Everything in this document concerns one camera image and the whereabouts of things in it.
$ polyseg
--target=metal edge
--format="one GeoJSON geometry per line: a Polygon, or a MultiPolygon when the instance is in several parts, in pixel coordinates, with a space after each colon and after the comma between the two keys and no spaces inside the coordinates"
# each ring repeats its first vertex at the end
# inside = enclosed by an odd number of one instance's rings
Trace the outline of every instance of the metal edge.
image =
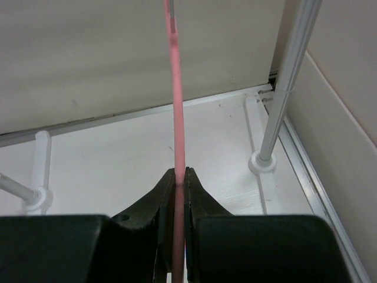
{"type": "Polygon", "coordinates": [[[323,187],[298,135],[287,117],[279,133],[286,154],[296,173],[313,213],[325,219],[332,227],[340,244],[353,282],[371,282],[348,235],[323,187]]]}
{"type": "MultiPolygon", "coordinates": [[[[244,88],[242,90],[229,91],[227,93],[216,94],[213,96],[201,97],[193,100],[187,100],[183,102],[184,107],[193,106],[201,103],[207,103],[219,99],[230,98],[233,96],[238,96],[248,93],[255,93],[258,91],[270,91],[272,89],[270,84],[257,85],[255,87],[244,88]]],[[[53,126],[40,127],[37,129],[17,131],[14,133],[0,135],[0,147],[10,146],[18,143],[30,142],[35,139],[35,134],[41,130],[46,130],[49,132],[49,135],[57,136],[59,134],[70,133],[72,131],[79,131],[84,129],[89,129],[92,127],[98,127],[110,123],[115,123],[119,121],[124,121],[128,119],[138,118],[142,116],[147,116],[151,114],[161,113],[165,111],[171,111],[173,109],[172,104],[165,106],[158,106],[155,108],[130,112],[130,113],[118,113],[113,115],[106,115],[101,117],[94,117],[85,120],[71,122],[69,124],[59,124],[53,126]]]]}

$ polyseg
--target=metal pole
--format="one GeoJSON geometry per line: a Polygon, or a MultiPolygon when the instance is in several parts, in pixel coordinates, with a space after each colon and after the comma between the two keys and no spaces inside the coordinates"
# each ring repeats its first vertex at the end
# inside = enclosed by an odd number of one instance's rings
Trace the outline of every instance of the metal pole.
{"type": "Polygon", "coordinates": [[[272,109],[264,133],[259,153],[261,166],[268,166],[275,147],[280,128],[283,123],[289,94],[292,92],[297,73],[305,55],[306,47],[313,30],[314,23],[322,0],[301,0],[296,11],[296,18],[285,48],[282,66],[275,88],[272,109]]]}
{"type": "Polygon", "coordinates": [[[0,189],[17,196],[24,201],[28,201],[34,197],[35,192],[24,185],[12,180],[0,173],[0,189]]]}

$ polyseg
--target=beige wall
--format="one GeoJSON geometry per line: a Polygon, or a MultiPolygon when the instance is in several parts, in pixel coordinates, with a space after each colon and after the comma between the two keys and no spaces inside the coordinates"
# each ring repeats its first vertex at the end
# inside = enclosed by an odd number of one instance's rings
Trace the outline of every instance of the beige wall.
{"type": "MultiPolygon", "coordinates": [[[[284,1],[176,1],[184,98],[264,84],[284,1]]],[[[0,134],[171,102],[163,0],[0,3],[0,134]]]]}
{"type": "Polygon", "coordinates": [[[325,0],[289,116],[377,282],[377,2],[325,0]]]}

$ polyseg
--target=pink rubber tube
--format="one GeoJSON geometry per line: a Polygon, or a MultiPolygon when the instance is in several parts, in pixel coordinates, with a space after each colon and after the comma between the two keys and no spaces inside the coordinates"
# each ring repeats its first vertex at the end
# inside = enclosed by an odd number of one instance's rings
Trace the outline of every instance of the pink rubber tube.
{"type": "Polygon", "coordinates": [[[166,28],[169,37],[171,75],[173,77],[174,171],[176,173],[176,207],[174,210],[172,283],[183,282],[184,267],[184,155],[183,93],[176,21],[170,18],[169,0],[165,2],[166,28]]]}

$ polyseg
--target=round white flange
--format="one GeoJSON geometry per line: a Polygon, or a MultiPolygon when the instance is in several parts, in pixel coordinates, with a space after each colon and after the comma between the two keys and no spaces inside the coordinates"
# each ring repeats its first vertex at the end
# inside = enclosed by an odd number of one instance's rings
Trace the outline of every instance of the round white flange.
{"type": "Polygon", "coordinates": [[[34,192],[37,197],[23,202],[22,206],[28,215],[44,215],[52,205],[52,192],[44,187],[37,187],[34,192]]]}
{"type": "Polygon", "coordinates": [[[259,159],[259,150],[256,150],[253,152],[252,156],[249,160],[249,169],[252,171],[255,175],[258,175],[259,173],[263,172],[273,172],[276,167],[276,157],[274,154],[272,154],[271,159],[269,162],[264,162],[263,160],[259,159]]]}

